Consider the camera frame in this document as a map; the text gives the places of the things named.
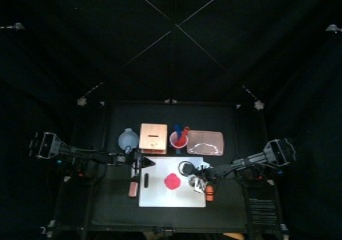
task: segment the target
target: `orange box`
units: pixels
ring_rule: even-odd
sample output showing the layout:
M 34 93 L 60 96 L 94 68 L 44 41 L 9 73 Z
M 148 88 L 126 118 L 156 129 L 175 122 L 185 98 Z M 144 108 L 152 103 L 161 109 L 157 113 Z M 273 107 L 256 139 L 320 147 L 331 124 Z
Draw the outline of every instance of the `orange box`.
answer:
M 139 148 L 144 154 L 165 154 L 167 125 L 141 124 Z

